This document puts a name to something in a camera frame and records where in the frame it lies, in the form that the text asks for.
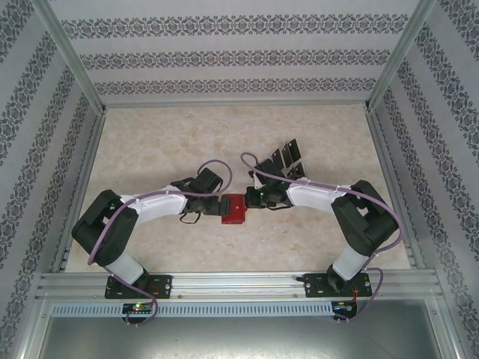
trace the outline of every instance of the marble floor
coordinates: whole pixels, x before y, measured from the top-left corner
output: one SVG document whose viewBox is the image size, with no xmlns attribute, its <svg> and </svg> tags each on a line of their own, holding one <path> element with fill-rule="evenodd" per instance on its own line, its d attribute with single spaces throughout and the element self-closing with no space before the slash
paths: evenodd
<svg viewBox="0 0 479 359">
<path fill-rule="evenodd" d="M 389 202 L 361 105 L 135 108 L 109 110 L 83 209 L 104 189 L 145 193 L 194 176 L 213 158 L 233 168 L 229 192 L 244 193 L 252 182 L 240 153 L 264 159 L 292 138 L 310 179 L 367 180 Z M 221 165 L 210 168 L 226 180 Z M 314 271 L 327 269 L 345 244 L 333 215 L 294 207 L 250 209 L 241 225 L 208 216 L 195 225 L 159 218 L 138 226 L 127 250 L 148 271 Z M 66 271 L 102 271 L 88 267 L 87 257 L 73 241 Z M 371 265 L 409 268 L 402 243 Z"/>
</svg>

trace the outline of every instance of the black mounting plate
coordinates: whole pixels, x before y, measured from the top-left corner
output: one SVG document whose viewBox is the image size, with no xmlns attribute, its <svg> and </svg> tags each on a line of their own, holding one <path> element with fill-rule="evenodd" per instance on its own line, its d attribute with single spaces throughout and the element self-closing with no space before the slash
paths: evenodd
<svg viewBox="0 0 479 359">
<path fill-rule="evenodd" d="M 353 297 L 354 288 L 358 290 L 358 297 L 371 297 L 373 294 L 367 273 L 357 274 L 341 293 L 336 293 L 329 286 L 327 273 L 307 273 L 298 279 L 305 283 L 306 298 Z"/>
<path fill-rule="evenodd" d="M 156 299 L 169 299 L 173 277 L 171 275 L 150 275 L 144 292 Z M 142 299 L 144 295 L 125 287 L 112 276 L 108 277 L 105 289 L 106 299 Z"/>
</svg>

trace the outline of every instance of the purple cable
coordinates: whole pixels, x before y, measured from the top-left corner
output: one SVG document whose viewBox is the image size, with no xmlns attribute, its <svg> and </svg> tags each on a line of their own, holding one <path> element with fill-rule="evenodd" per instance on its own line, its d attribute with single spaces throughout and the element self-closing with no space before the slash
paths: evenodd
<svg viewBox="0 0 479 359">
<path fill-rule="evenodd" d="M 203 193 L 193 193 L 193 192 L 183 192 L 183 191 L 165 191 L 165 190 L 161 190 L 161 191 L 153 191 L 153 192 L 149 192 L 149 193 L 145 193 L 145 194 L 142 194 L 142 195 L 139 195 L 137 196 L 136 198 L 133 198 L 132 200 L 128 200 L 126 203 L 124 203 L 122 206 L 120 206 L 116 211 L 115 213 L 113 214 L 113 216 L 110 218 L 110 220 L 108 221 L 108 223 L 106 224 L 106 226 L 103 228 L 100 236 L 98 237 L 98 240 L 97 242 L 95 243 L 95 246 L 93 247 L 93 249 L 91 250 L 91 253 L 90 253 L 90 256 L 88 258 L 88 265 L 91 266 L 91 264 L 94 262 L 95 260 L 95 256 L 97 255 L 97 252 L 98 250 L 100 249 L 100 246 L 107 234 L 107 232 L 109 231 L 109 229 L 112 227 L 113 223 L 115 222 L 116 218 L 119 216 L 119 214 L 125 209 L 127 208 L 130 204 L 136 202 L 137 200 L 143 200 L 145 198 L 148 198 L 148 197 L 152 197 L 152 196 L 157 196 L 158 194 L 183 194 L 183 195 L 188 195 L 188 196 L 194 196 L 194 197 L 212 197 L 212 196 L 217 196 L 218 194 L 221 194 L 223 193 L 224 191 L 226 191 L 228 189 L 228 187 L 231 185 L 231 182 L 233 181 L 233 171 L 231 170 L 231 167 L 228 165 L 228 163 L 222 161 L 221 159 L 211 159 L 209 161 L 206 161 L 205 163 L 203 163 L 198 171 L 197 171 L 197 174 L 199 174 L 201 172 L 201 170 L 204 168 L 204 166 L 210 164 L 210 163 L 220 163 L 222 165 L 224 165 L 227 169 L 228 169 L 228 173 L 229 173 L 229 179 L 228 179 L 228 183 L 226 183 L 226 186 L 223 187 L 221 190 L 217 191 L 217 192 L 213 192 L 213 193 L 206 193 L 206 194 L 203 194 Z M 156 298 L 141 290 L 141 289 L 138 289 L 134 286 L 132 286 L 131 284 L 127 283 L 125 280 L 121 279 L 120 277 L 118 277 L 116 274 L 114 274 L 113 272 L 109 271 L 107 268 L 105 268 L 106 271 L 108 273 L 110 273 L 118 282 L 122 283 L 124 286 L 134 290 L 135 292 L 138 292 L 140 293 L 141 295 L 144 295 L 145 297 L 148 297 L 152 300 L 153 302 L 153 306 L 155 307 L 154 311 L 152 312 L 151 316 L 147 317 L 143 322 L 141 323 L 138 323 L 138 324 L 135 324 L 136 327 L 140 327 L 142 325 L 145 325 L 147 324 L 149 321 L 153 320 L 153 318 L 155 318 L 156 314 L 158 313 L 158 309 L 159 309 L 159 305 L 158 305 L 158 301 L 156 300 Z M 125 318 L 125 322 L 130 325 L 132 323 L 130 323 L 128 321 L 128 318 L 129 318 L 129 315 L 130 313 L 128 313 L 126 315 L 126 318 Z"/>
<path fill-rule="evenodd" d="M 358 314 L 356 314 L 353 318 L 351 318 L 351 320 L 356 320 L 357 318 L 359 318 L 360 316 L 362 316 L 364 314 L 366 309 L 369 308 L 369 306 L 371 305 L 371 303 L 373 303 L 373 300 L 377 296 L 377 293 L 379 292 L 379 289 L 381 288 L 381 285 L 382 285 L 382 280 L 384 279 L 384 272 L 382 271 L 381 268 L 370 267 L 370 268 L 367 268 L 367 269 L 364 269 L 364 270 L 365 271 L 378 271 L 379 272 L 379 282 L 377 283 L 376 289 L 374 290 L 371 298 L 369 298 L 369 300 L 366 302 L 366 304 L 361 309 L 361 311 Z"/>
<path fill-rule="evenodd" d="M 342 188 L 342 187 L 337 187 L 337 186 L 334 186 L 334 185 L 326 185 L 326 184 L 323 184 L 323 183 L 318 183 L 318 182 L 312 182 L 312 181 L 300 181 L 300 180 L 296 180 L 296 179 L 288 179 L 288 178 L 284 178 L 284 177 L 280 177 L 280 176 L 275 176 L 273 174 L 268 174 L 266 172 L 263 172 L 263 171 L 260 171 L 256 168 L 254 168 L 254 166 L 251 166 L 246 160 L 245 160 L 245 156 L 250 156 L 254 159 L 254 161 L 256 162 L 256 164 L 258 163 L 258 160 L 257 160 L 257 157 L 253 154 L 253 153 L 250 153 L 250 152 L 244 152 L 241 154 L 240 158 L 241 158 L 241 162 L 243 164 L 245 164 L 245 166 L 247 168 L 249 168 L 250 170 L 256 172 L 257 174 L 261 174 L 265 177 L 269 177 L 269 178 L 273 178 L 274 180 L 280 180 L 282 182 L 288 182 L 288 183 L 295 183 L 295 184 L 298 184 L 298 185 L 312 185 L 313 187 L 319 187 L 319 188 L 325 188 L 325 189 L 331 189 L 331 190 L 335 190 L 335 191 L 339 191 L 339 192 L 344 192 L 344 193 L 348 193 L 348 194 L 353 194 L 355 196 L 359 196 L 359 197 L 362 197 L 364 198 L 365 200 L 369 200 L 375 204 L 377 204 L 378 206 L 381 206 L 383 209 L 385 209 L 386 211 L 389 212 L 389 214 L 394 218 L 394 220 L 396 221 L 397 223 L 397 226 L 399 227 L 399 235 L 397 236 L 397 239 L 392 242 L 390 245 L 386 245 L 385 247 L 383 248 L 380 248 L 378 249 L 376 252 L 374 252 L 368 259 L 367 261 L 364 263 L 363 265 L 363 269 L 364 270 L 376 270 L 376 271 L 379 271 L 379 283 L 377 284 L 377 287 L 376 287 L 376 290 L 374 290 L 374 293 L 372 294 L 371 298 L 369 299 L 369 301 L 367 301 L 366 305 L 364 306 L 364 308 L 361 310 L 361 312 L 359 312 L 354 318 L 358 318 L 360 317 L 364 311 L 366 311 L 366 309 L 369 308 L 369 306 L 371 305 L 371 303 L 373 302 L 374 298 L 376 297 L 377 293 L 379 292 L 379 288 L 381 287 L 382 285 L 382 280 L 384 278 L 384 273 L 381 269 L 377 268 L 377 267 L 373 267 L 373 268 L 369 268 L 367 269 L 366 266 L 371 262 L 371 260 L 374 259 L 374 257 L 381 253 L 381 252 L 384 252 L 384 251 L 387 251 L 388 249 L 391 249 L 393 247 L 395 247 L 396 245 L 399 244 L 399 242 L 401 242 L 403 240 L 403 234 L 404 234 L 404 225 L 403 225 L 403 222 L 400 220 L 399 218 L 399 215 L 397 215 L 397 213 L 395 211 L 393 211 L 391 208 L 389 208 L 388 205 L 386 205 L 385 203 L 381 202 L 380 200 L 377 200 L 376 198 L 374 197 L 371 197 L 367 194 L 364 194 L 364 193 L 361 193 L 361 192 L 357 192 L 357 191 L 353 191 L 352 189 L 348 189 L 348 188 Z"/>
</svg>

